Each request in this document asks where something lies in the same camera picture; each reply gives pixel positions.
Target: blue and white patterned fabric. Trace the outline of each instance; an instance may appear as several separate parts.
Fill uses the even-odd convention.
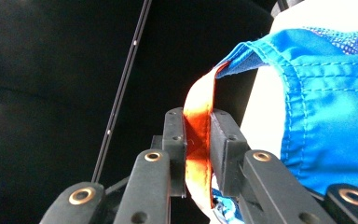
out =
[[[358,187],[358,32],[283,30],[240,43],[227,61],[218,78],[264,65],[278,71],[281,160],[300,183],[321,194],[335,183]]]

